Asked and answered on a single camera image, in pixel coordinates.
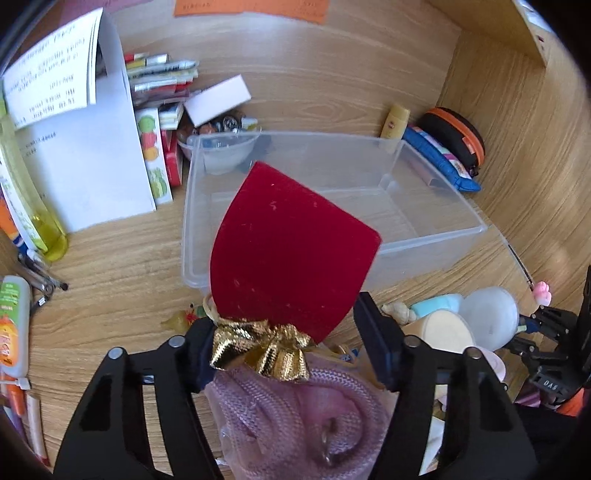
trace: small plastic bowl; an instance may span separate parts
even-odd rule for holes
[[[236,139],[229,139],[226,145],[215,145],[209,146],[212,140],[208,139],[208,135],[201,135],[200,141],[203,143],[201,149],[203,150],[205,171],[211,175],[222,175],[229,171],[232,171],[238,165],[248,158],[252,150],[255,147],[256,139],[258,135],[242,139],[236,137]],[[183,150],[185,157],[189,160],[193,155],[193,146],[182,143],[177,140],[177,143]]]

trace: white paper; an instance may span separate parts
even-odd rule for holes
[[[68,233],[155,209],[125,78],[100,78],[95,105],[17,132],[39,194]]]
[[[117,33],[117,27],[108,14],[104,14],[100,19],[98,43],[103,54],[107,75],[119,74],[121,71],[126,72],[121,39]],[[125,83],[129,90],[127,75],[125,75]]]
[[[172,202],[173,195],[170,192],[170,183],[168,182],[166,163],[164,162],[158,109],[145,108],[137,111],[135,113],[135,122],[138,127],[137,133],[139,134],[154,201],[156,205]]]
[[[89,62],[94,65],[101,16],[99,8],[64,25],[6,70],[5,100],[16,128],[92,103]]]
[[[242,75],[236,75],[193,95],[184,105],[193,125],[197,127],[250,99],[251,93]]]

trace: wooden desk surface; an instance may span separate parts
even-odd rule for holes
[[[128,352],[156,348],[171,332],[160,322],[172,312],[201,300],[180,276],[180,240],[184,192],[173,204],[149,215],[99,225],[72,235],[70,250],[54,267],[70,282],[33,318],[30,380],[41,395],[43,427],[53,463],[76,404],[107,351],[122,346]],[[409,303],[442,293],[501,285],[519,301],[522,313],[535,310],[525,277],[491,227],[475,250],[452,270],[405,281],[375,293],[381,304],[402,299]],[[330,340],[361,344],[348,316]],[[510,394],[527,376],[518,357],[506,354]],[[158,468],[168,471],[158,431],[153,389],[146,388],[147,424]],[[217,428],[206,399],[195,398],[197,410],[216,456],[221,454]]]
[[[462,32],[438,105],[467,118],[486,141],[475,201],[552,305],[578,312],[591,263],[591,103],[570,53],[549,32],[548,66]]]

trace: light blue container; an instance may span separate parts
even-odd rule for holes
[[[423,318],[435,310],[451,310],[453,313],[460,311],[460,303],[464,297],[459,293],[448,293],[447,295],[439,295],[432,299],[422,300],[410,306],[410,309],[417,314],[417,318]]]

